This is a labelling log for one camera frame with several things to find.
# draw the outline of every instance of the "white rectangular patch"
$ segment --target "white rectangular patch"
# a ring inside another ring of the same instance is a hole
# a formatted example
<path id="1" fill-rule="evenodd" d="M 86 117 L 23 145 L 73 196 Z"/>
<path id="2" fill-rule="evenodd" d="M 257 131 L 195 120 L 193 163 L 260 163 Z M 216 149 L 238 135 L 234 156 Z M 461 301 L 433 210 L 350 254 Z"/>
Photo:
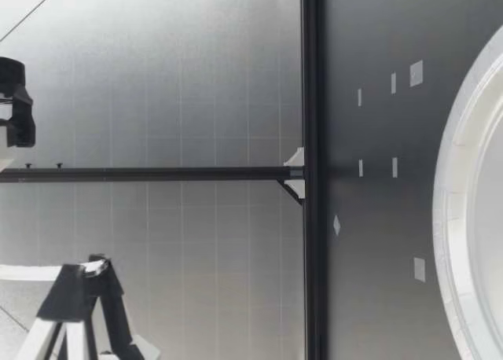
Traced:
<path id="1" fill-rule="evenodd" d="M 391 74 L 391 94 L 396 94 L 396 72 Z"/>
<path id="2" fill-rule="evenodd" d="M 410 66 L 410 87 L 423 83 L 423 61 Z"/>
<path id="3" fill-rule="evenodd" d="M 398 178 L 398 157 L 393 157 L 391 160 L 391 168 L 393 169 L 393 178 Z"/>
<path id="4" fill-rule="evenodd" d="M 426 262 L 421 258 L 414 258 L 414 278 L 426 282 Z"/>
<path id="5" fill-rule="evenodd" d="M 9 120 L 13 115 L 13 106 L 11 104 L 8 105 L 0 105 L 0 119 Z"/>

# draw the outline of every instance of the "white circular ring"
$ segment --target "white circular ring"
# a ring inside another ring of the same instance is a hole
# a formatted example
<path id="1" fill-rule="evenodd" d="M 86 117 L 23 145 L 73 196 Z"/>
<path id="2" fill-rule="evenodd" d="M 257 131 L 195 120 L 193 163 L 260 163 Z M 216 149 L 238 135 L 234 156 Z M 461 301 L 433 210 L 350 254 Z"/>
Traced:
<path id="1" fill-rule="evenodd" d="M 479 172 L 502 116 L 503 28 L 487 43 L 461 85 L 435 173 L 435 263 L 450 328 L 464 360 L 503 360 L 503 338 L 488 313 L 471 250 Z"/>

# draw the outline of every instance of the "cable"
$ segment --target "cable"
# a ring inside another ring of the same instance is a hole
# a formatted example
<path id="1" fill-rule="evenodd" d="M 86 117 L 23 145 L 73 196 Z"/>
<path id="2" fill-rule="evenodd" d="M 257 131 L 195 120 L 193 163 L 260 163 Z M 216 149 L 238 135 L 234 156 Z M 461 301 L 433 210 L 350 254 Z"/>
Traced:
<path id="1" fill-rule="evenodd" d="M 42 0 L 41 2 L 39 2 L 37 5 L 35 5 L 35 7 L 30 10 L 23 18 L 21 18 L 21 20 L 19 22 L 17 22 L 10 30 L 7 31 L 7 33 L 5 35 L 2 36 L 2 38 L 0 39 L 0 43 L 2 43 L 9 35 L 11 35 L 20 25 L 22 25 L 23 22 L 25 22 L 25 20 L 27 20 L 29 18 L 29 16 L 31 14 L 33 14 L 40 6 L 43 5 L 44 2 L 46 2 L 47 0 Z"/>
<path id="2" fill-rule="evenodd" d="M 19 327 L 21 327 L 25 332 L 30 332 L 29 328 L 23 325 L 18 319 L 16 319 L 11 313 L 7 311 L 2 305 L 0 305 L 0 310 L 3 311 L 7 317 L 13 320 Z"/>
<path id="3" fill-rule="evenodd" d="M 21 327 L 25 332 L 30 332 L 30 329 L 28 327 L 23 325 L 19 319 L 17 319 L 11 313 L 9 313 L 7 311 L 7 309 L 5 309 L 2 305 L 0 305 L 0 311 L 3 311 L 7 317 L 9 317 L 14 323 L 16 323 L 19 327 Z M 50 356 L 51 356 L 51 358 L 56 358 L 57 353 L 53 351 L 53 352 L 51 352 Z"/>

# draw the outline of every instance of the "white diamond marker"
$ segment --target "white diamond marker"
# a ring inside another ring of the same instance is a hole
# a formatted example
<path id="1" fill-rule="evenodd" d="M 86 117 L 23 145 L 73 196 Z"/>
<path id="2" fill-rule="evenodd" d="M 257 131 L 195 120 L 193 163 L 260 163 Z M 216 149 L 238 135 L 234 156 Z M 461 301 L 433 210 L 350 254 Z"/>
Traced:
<path id="1" fill-rule="evenodd" d="M 336 215 L 336 217 L 333 218 L 333 229 L 336 231 L 336 236 L 339 236 L 340 233 L 340 221 L 339 221 L 339 216 Z"/>
<path id="2" fill-rule="evenodd" d="M 396 94 L 396 72 L 391 74 L 391 94 Z"/>

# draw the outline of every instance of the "white tape marker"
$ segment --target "white tape marker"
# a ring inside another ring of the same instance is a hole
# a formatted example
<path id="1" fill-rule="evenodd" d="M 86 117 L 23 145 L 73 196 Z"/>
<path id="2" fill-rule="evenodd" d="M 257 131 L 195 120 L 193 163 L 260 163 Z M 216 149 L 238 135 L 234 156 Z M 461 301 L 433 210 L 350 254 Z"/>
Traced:
<path id="1" fill-rule="evenodd" d="M 414 258 L 414 278 L 426 282 L 426 262 L 421 258 Z"/>
<path id="2" fill-rule="evenodd" d="M 391 94 L 396 94 L 396 72 L 391 73 Z"/>
<path id="3" fill-rule="evenodd" d="M 391 160 L 391 168 L 393 169 L 393 178 L 398 178 L 398 157 L 393 157 Z"/>
<path id="4" fill-rule="evenodd" d="M 423 61 L 410 66 L 410 87 L 423 83 Z"/>

